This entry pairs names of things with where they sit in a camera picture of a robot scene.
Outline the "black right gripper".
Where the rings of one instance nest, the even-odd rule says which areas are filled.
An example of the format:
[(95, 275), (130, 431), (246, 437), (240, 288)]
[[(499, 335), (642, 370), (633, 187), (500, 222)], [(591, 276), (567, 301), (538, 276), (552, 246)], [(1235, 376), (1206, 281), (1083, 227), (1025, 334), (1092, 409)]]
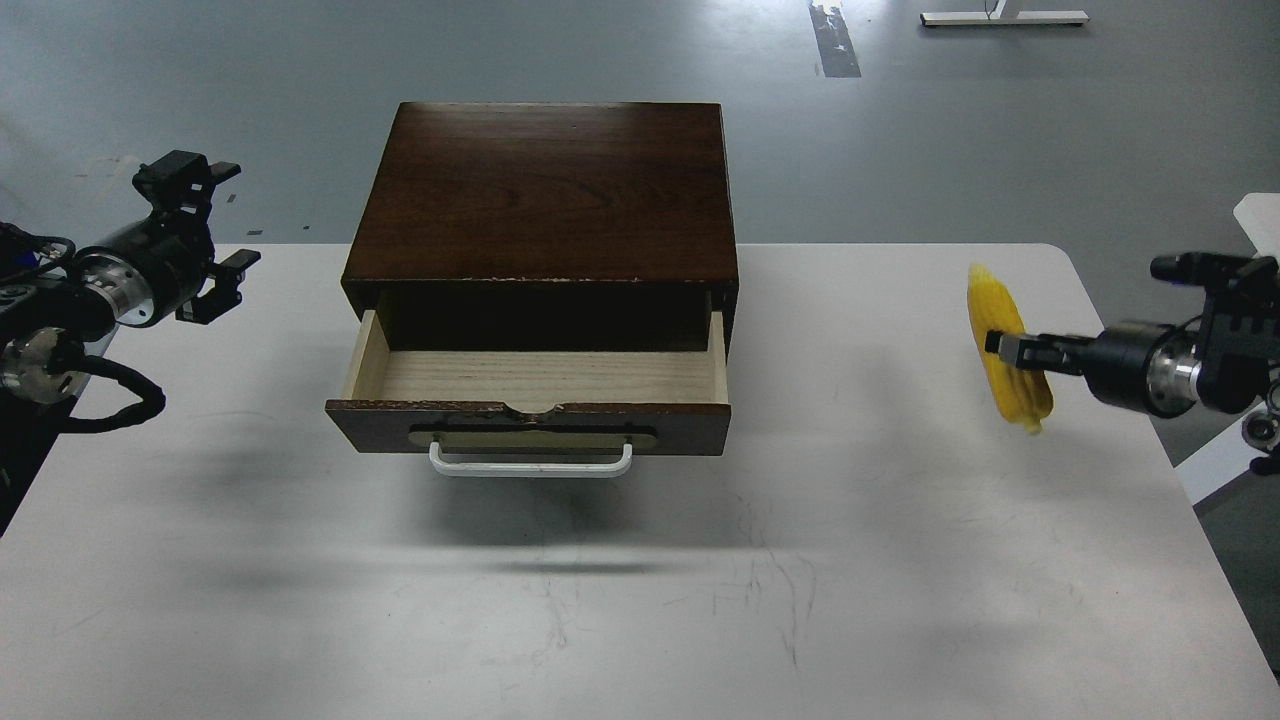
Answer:
[(1024, 372), (1069, 374), (1070, 364), (1102, 404), (1169, 419), (1199, 402), (1199, 361), (1179, 325), (1123, 322), (1096, 337), (986, 333), (986, 352)]

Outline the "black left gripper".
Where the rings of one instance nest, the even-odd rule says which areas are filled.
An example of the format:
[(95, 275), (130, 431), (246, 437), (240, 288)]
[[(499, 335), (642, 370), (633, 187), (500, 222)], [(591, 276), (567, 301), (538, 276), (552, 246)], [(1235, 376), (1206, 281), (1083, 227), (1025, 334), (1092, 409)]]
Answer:
[[(212, 237), (201, 220), (210, 217), (215, 188), (241, 172), (237, 163), (180, 150), (140, 165), (133, 188), (154, 217), (78, 252), (81, 279), (108, 300), (116, 324), (148, 328), (174, 316), (209, 325), (241, 305), (241, 283), (261, 252), (239, 249), (212, 263)], [(212, 284), (198, 295), (206, 279)]]

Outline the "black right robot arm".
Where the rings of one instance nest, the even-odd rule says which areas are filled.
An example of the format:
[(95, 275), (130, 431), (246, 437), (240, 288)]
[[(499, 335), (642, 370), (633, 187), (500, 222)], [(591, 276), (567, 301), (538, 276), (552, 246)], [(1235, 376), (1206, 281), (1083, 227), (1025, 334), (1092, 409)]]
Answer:
[(1171, 419), (1194, 406), (1242, 415), (1257, 451), (1251, 470), (1277, 474), (1277, 260), (1217, 252), (1155, 258), (1151, 275), (1204, 293), (1175, 324), (1123, 322), (1097, 336), (1032, 334), (1009, 288), (968, 272), (966, 310), (986, 379), (1005, 421), (1041, 432), (1053, 410), (1048, 374), (1080, 377), (1100, 402)]

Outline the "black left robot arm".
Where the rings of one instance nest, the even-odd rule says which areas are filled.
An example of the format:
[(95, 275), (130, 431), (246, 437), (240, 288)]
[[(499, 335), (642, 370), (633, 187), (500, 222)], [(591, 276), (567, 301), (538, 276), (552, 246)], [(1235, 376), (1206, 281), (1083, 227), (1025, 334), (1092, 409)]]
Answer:
[(209, 228), (216, 187), (239, 173), (170, 151), (133, 177), (148, 215), (84, 246), (3, 224), (4, 525), (59, 437), (137, 427), (164, 410), (160, 386), (105, 357), (119, 328), (168, 318), (206, 325), (241, 304), (260, 255), (242, 249), (218, 261)]

